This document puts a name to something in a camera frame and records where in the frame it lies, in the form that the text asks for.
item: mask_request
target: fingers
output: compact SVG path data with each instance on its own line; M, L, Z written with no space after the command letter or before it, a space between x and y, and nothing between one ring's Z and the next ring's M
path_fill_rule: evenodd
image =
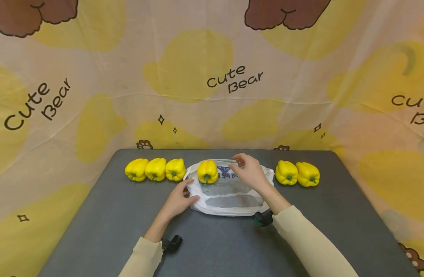
M241 172L241 168L238 167L237 164L229 164L230 169L235 172L237 175Z
M186 200L188 201L189 205L192 205L195 202L197 202L198 200L200 200L200 196L199 195L195 195L195 196L186 198Z
M192 183L194 179L186 179L182 181L181 183L177 184L177 187L175 189L181 189L184 190L185 187L187 187L188 184Z
M246 158L248 157L247 154L244 153L240 153L240 154L236 154L232 157L232 160L242 160L244 161Z

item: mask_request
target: fabric backdrop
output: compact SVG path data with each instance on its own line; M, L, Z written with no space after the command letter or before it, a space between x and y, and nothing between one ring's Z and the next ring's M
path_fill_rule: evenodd
M334 151L424 276L424 0L0 1L0 277L123 148Z

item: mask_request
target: sparkle icon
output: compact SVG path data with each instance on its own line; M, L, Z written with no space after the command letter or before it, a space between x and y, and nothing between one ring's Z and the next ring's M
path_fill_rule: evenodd
M17 217L20 220L20 222L30 221L30 219L28 219L26 215L17 215Z
M318 124L318 126L316 126L315 128L314 128L314 132L316 132L316 131L318 131L319 129L321 129L322 128L322 124L320 123L320 124Z
M163 125L164 117L161 114L160 114L160 117L158 118L158 121L160 122L161 125Z

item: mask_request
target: person's right hand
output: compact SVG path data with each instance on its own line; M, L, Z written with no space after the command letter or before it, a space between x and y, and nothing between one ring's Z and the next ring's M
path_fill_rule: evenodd
M290 207L290 203L273 187L261 169L260 162L247 154L236 154L232 157L237 164L229 164L240 180L250 186L266 201L274 215Z
M260 162L256 158L240 153L233 156L232 159L237 161L238 166L236 164L229 164L230 169L232 169L245 184L260 195L262 195L265 190L272 187L261 169Z

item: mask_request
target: beige sleeve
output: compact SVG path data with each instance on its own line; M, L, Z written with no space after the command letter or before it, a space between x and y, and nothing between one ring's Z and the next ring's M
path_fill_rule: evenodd
M162 242L140 237L119 277L152 277L163 256Z
M275 228L293 248L310 277L358 277L337 247L295 206L273 219Z

